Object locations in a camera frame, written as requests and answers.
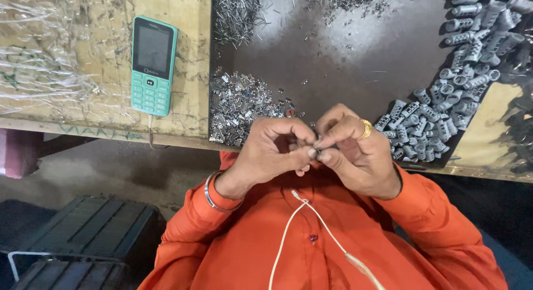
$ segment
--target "concrete floor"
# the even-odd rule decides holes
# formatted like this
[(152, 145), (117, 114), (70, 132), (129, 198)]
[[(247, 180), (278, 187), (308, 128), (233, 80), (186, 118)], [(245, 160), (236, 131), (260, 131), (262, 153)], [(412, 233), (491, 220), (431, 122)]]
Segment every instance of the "concrete floor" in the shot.
[(82, 195), (114, 196), (155, 205), (168, 220), (185, 192), (218, 169), (218, 151), (99, 139), (42, 158), (39, 170), (15, 180), (0, 176), (0, 201), (18, 199), (61, 209)]

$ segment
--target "wooden table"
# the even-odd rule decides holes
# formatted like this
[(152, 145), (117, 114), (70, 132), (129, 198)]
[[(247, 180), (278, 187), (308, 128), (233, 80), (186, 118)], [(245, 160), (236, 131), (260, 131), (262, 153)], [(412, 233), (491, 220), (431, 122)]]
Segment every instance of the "wooden table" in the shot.
[[(130, 107), (130, 40), (132, 20), (143, 14), (179, 28), (177, 62), (170, 114), (154, 119), (153, 142), (181, 147), (228, 150), (208, 142), (211, 0), (48, 0), (61, 2), (76, 28), (74, 51), (77, 72), (92, 75), (99, 87), (82, 89), (60, 100), (50, 96), (15, 100), (17, 92), (0, 82), (0, 127), (39, 132), (148, 142), (148, 116)], [(35, 39), (21, 41), (17, 34), (0, 36), (2, 46), (39, 48)], [(506, 127), (498, 119), (521, 89), (495, 83), (455, 150), (458, 160), (436, 173), (533, 182), (514, 176), (503, 157), (507, 147), (490, 144)]]

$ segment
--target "silver bangle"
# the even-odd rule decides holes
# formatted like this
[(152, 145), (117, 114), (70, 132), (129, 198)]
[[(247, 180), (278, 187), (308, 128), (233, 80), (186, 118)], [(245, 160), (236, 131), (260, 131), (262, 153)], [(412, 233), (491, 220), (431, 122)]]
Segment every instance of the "silver bangle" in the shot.
[(219, 207), (217, 207), (217, 205), (215, 205), (215, 203), (211, 200), (211, 197), (209, 196), (209, 182), (211, 181), (211, 178), (213, 178), (217, 173), (220, 173), (220, 172), (224, 172), (224, 171), (215, 171), (213, 173), (211, 173), (211, 175), (207, 178), (207, 181), (205, 181), (205, 198), (207, 198), (207, 202), (209, 203), (210, 206), (213, 207), (213, 209), (217, 210), (217, 211), (220, 211), (220, 212), (232, 212), (232, 211), (235, 211), (237, 210), (240, 205), (243, 204), (244, 202), (244, 199), (240, 201), (240, 203), (233, 209), (230, 209), (230, 210), (224, 210), (224, 209), (221, 209)]

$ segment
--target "phone keypad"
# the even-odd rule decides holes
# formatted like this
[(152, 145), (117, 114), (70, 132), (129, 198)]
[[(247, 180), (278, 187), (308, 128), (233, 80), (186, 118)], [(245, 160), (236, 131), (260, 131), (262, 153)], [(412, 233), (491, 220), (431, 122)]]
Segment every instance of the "phone keypad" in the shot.
[(152, 75), (132, 71), (132, 107), (166, 116), (170, 108), (170, 83)]

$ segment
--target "hand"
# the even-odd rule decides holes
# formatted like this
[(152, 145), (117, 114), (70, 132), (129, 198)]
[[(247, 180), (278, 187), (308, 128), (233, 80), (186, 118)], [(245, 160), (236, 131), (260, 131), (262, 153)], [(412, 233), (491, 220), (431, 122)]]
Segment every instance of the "hand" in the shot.
[(215, 189), (235, 200), (282, 173), (303, 176), (316, 157), (315, 141), (314, 132), (298, 118), (257, 118), (235, 163), (215, 179)]
[[(394, 168), (389, 140), (377, 130), (366, 139), (361, 118), (343, 104), (331, 108), (316, 123), (320, 140), (314, 147), (317, 159), (333, 169), (351, 191), (380, 199), (392, 199), (401, 191), (401, 179)], [(337, 144), (338, 148), (329, 148)]]

